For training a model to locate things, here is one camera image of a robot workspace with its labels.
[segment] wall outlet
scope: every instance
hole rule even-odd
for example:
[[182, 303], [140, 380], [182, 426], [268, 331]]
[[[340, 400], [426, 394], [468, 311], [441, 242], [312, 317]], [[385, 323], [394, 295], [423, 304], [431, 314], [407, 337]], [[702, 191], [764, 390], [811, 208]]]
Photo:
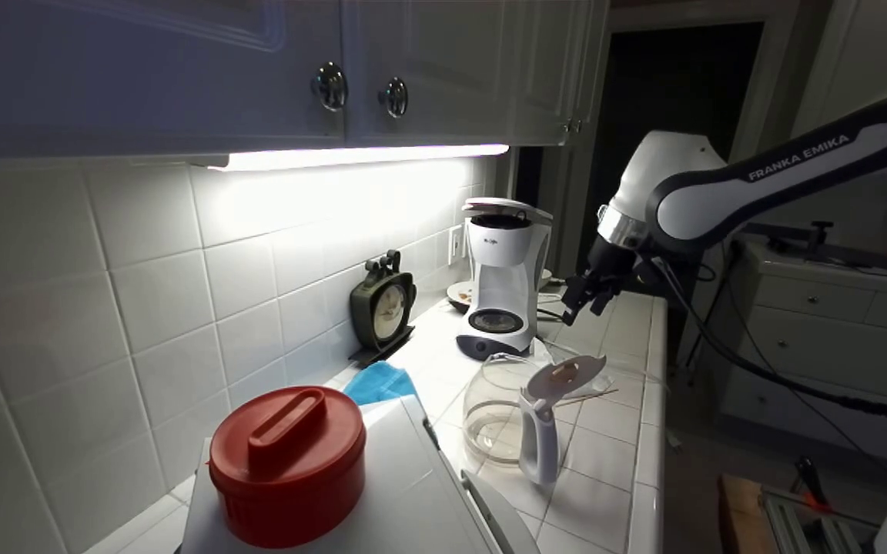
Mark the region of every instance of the wall outlet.
[[468, 257], [468, 245], [466, 245], [466, 225], [453, 225], [446, 230], [446, 267], [453, 267], [456, 263]]

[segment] clock face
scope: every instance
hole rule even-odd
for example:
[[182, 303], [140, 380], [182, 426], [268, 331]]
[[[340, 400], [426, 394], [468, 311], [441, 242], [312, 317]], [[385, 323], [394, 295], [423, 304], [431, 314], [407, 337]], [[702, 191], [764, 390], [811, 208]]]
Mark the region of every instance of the clock face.
[[373, 314], [373, 329], [377, 337], [385, 342], [392, 337], [403, 321], [407, 321], [407, 292], [400, 283], [387, 286], [378, 300], [377, 300], [377, 314]]

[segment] under-cabinet light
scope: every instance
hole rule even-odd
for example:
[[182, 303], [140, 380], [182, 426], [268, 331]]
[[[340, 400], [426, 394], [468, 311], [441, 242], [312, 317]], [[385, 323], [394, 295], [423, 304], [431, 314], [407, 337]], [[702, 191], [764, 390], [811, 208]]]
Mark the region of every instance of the under-cabinet light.
[[441, 148], [325, 148], [325, 152], [239, 152], [217, 171], [275, 171], [305, 165], [392, 164], [392, 160], [445, 160], [445, 156], [499, 156], [507, 145], [441, 145]]

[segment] plastic lid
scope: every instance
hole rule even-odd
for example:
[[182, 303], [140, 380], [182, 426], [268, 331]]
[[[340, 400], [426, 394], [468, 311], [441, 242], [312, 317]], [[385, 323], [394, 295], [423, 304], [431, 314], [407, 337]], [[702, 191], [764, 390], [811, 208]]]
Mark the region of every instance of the plastic lid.
[[309, 488], [363, 449], [362, 408], [333, 389], [280, 389], [234, 408], [211, 444], [211, 475], [234, 494]]

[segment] black clock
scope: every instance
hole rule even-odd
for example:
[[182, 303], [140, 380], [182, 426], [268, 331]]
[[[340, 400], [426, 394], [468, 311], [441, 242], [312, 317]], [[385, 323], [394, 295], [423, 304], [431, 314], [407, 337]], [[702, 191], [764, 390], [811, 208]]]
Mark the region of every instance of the black clock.
[[411, 307], [417, 303], [413, 275], [400, 275], [400, 251], [387, 250], [382, 257], [363, 264], [369, 275], [351, 290], [351, 327], [362, 342], [356, 367], [396, 352], [413, 327]]

